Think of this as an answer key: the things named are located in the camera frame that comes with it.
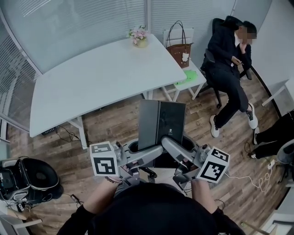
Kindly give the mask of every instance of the hand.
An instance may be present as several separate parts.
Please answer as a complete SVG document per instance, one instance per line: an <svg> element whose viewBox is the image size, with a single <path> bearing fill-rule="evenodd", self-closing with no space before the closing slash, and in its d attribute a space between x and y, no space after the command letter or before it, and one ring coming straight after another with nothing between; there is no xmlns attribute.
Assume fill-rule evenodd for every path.
<svg viewBox="0 0 294 235"><path fill-rule="evenodd" d="M246 53L245 48L246 48L247 44L240 43L239 46L240 46L241 53L245 54Z"/></svg>
<svg viewBox="0 0 294 235"><path fill-rule="evenodd" d="M240 65L242 64L242 61L240 61L239 59L237 59L236 57L232 56L232 59L231 61L234 63L234 64L237 64L237 65Z"/></svg>

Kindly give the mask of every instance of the person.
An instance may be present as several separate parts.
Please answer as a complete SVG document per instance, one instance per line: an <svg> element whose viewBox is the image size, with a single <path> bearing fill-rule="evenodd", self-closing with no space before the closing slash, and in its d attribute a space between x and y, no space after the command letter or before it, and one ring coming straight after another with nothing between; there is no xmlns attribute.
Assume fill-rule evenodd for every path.
<svg viewBox="0 0 294 235"><path fill-rule="evenodd" d="M206 181L191 182L192 198L171 185L140 182L123 190L120 183L103 179L57 234L245 235L217 207Z"/></svg>
<svg viewBox="0 0 294 235"><path fill-rule="evenodd" d="M218 137L222 128L233 115L240 110L246 112L249 126L255 129L258 120L254 113L254 106L240 84L238 65L244 70L251 66L251 44L256 38L257 31L254 24L244 21L238 30L219 26L212 35L208 50L214 55L215 63L209 68L212 82L215 87L227 93L229 101L218 115L210 117L211 134Z"/></svg>
<svg viewBox="0 0 294 235"><path fill-rule="evenodd" d="M260 145L255 148L249 157L260 159L276 155L279 149L288 141L294 139L294 111L288 112L273 124L272 127L264 132L259 133L259 128L254 130L253 144Z"/></svg>

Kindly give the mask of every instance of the black pants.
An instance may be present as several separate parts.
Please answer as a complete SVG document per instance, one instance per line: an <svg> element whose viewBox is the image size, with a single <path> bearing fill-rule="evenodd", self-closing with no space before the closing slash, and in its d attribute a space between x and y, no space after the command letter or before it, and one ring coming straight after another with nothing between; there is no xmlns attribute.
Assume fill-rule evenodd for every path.
<svg viewBox="0 0 294 235"><path fill-rule="evenodd" d="M227 105L215 117L215 126L221 128L238 110L241 112L247 111L248 98L241 87L238 71L235 71L233 68L230 70L213 67L209 72L215 88L227 93L229 97Z"/></svg>
<svg viewBox="0 0 294 235"><path fill-rule="evenodd" d="M294 121L289 113L282 116L276 123L264 132L257 134L256 141L268 143L254 149L256 158L276 155L279 149L288 141L294 139Z"/></svg>

